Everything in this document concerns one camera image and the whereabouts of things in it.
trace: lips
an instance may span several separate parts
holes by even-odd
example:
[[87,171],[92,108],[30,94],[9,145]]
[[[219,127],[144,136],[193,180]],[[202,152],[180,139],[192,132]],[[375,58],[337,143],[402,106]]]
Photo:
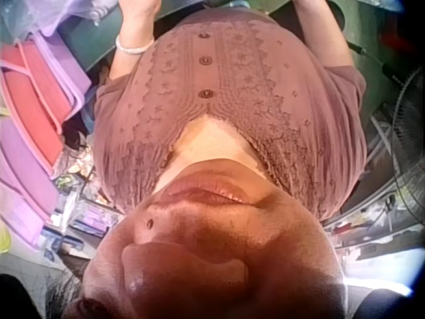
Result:
[[197,172],[178,177],[159,196],[157,203],[182,200],[209,205],[251,205],[247,194],[228,177],[214,172]]

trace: woman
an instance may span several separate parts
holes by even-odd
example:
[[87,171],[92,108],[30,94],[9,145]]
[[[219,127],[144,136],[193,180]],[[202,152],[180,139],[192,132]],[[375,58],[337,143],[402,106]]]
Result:
[[153,43],[160,0],[120,0],[94,156],[128,216],[66,318],[343,317],[319,220],[365,164],[365,81],[325,0],[294,2],[307,46],[239,9],[197,13]]

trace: pink container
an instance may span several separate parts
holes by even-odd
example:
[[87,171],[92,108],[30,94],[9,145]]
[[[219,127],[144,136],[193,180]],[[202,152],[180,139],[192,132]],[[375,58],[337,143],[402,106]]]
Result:
[[0,183],[0,199],[2,221],[24,244],[38,249],[37,241],[44,221],[31,209],[21,194],[4,183]]
[[0,118],[0,181],[16,189],[41,219],[50,219],[59,192],[10,118]]

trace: white light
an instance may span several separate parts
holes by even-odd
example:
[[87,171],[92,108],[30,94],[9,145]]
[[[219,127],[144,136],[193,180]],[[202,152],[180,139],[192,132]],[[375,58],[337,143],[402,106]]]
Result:
[[370,289],[389,289],[405,297],[410,296],[412,293],[412,289],[403,284],[380,279],[357,279],[345,277],[344,284],[347,286],[365,287]]

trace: hair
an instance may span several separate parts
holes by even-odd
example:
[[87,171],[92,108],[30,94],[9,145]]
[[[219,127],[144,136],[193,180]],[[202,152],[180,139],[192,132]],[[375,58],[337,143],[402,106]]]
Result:
[[47,283],[45,317],[61,319],[66,307],[81,293],[81,282],[69,272],[57,278],[49,278]]

